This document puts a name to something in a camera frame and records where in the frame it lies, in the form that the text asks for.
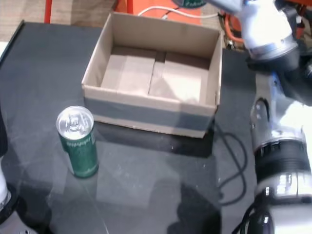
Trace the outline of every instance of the red chair leg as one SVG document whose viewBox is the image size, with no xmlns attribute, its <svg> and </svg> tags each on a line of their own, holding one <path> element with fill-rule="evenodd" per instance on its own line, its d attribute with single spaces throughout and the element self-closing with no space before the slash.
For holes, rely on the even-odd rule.
<svg viewBox="0 0 312 234">
<path fill-rule="evenodd" d="M 127 12 L 133 14 L 133 0 L 127 0 Z"/>
<path fill-rule="evenodd" d="M 51 21 L 51 8 L 52 0 L 45 0 L 44 23 L 50 23 Z"/>
</svg>

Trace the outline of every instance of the white cable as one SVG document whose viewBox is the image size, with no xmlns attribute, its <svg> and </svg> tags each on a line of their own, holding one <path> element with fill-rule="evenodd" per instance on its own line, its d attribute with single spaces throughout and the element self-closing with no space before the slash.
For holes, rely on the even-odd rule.
<svg viewBox="0 0 312 234">
<path fill-rule="evenodd" d="M 186 16 L 186 17 L 196 18 L 196 19 L 209 19 L 209 18 L 213 18 L 213 17 L 218 16 L 218 14 L 212 14 L 212 15 L 207 15 L 207 16 L 196 16 L 196 15 L 187 14 L 187 13 L 184 13 L 182 11 L 178 11 L 178 10 L 175 10 L 173 8 L 166 7 L 166 6 L 151 6 L 151 7 L 148 7 L 146 9 L 144 9 L 143 11 L 141 11 L 140 13 L 138 13 L 138 16 L 141 16 L 145 12 L 153 10 L 153 9 L 162 9 L 162 10 L 172 11 L 174 13 L 177 13 L 177 14 L 180 14 L 180 15 L 183 15 L 183 16 Z"/>
</svg>

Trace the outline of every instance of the aluminum can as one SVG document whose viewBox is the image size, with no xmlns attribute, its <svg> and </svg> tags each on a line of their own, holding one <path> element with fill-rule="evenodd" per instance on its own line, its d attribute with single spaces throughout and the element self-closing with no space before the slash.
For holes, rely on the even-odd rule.
<svg viewBox="0 0 312 234">
<path fill-rule="evenodd" d="M 69 156 L 71 172 L 84 178 L 95 174 L 98 156 L 91 112 L 82 106 L 70 106 L 59 114 L 56 126 L 63 149 Z"/>
</svg>

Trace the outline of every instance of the can label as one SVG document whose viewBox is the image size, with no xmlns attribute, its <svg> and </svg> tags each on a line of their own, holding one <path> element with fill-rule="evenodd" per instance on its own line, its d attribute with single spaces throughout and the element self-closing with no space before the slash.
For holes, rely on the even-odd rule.
<svg viewBox="0 0 312 234">
<path fill-rule="evenodd" d="M 173 0 L 173 2 L 184 8 L 198 8 L 206 4 L 203 0 Z"/>
<path fill-rule="evenodd" d="M 68 153 L 73 172 L 79 177 L 88 177 L 98 170 L 95 137 L 92 131 L 82 139 L 69 140 L 60 135 L 62 146 Z"/>
</svg>

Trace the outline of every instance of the gray tape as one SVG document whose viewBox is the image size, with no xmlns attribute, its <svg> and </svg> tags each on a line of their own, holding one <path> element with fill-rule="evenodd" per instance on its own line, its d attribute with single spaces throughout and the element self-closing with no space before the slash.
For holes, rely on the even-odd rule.
<svg viewBox="0 0 312 234">
<path fill-rule="evenodd" d="M 86 107 L 98 116 L 118 118 L 162 126 L 206 131 L 211 117 L 158 110 L 148 107 L 85 98 Z"/>
</svg>

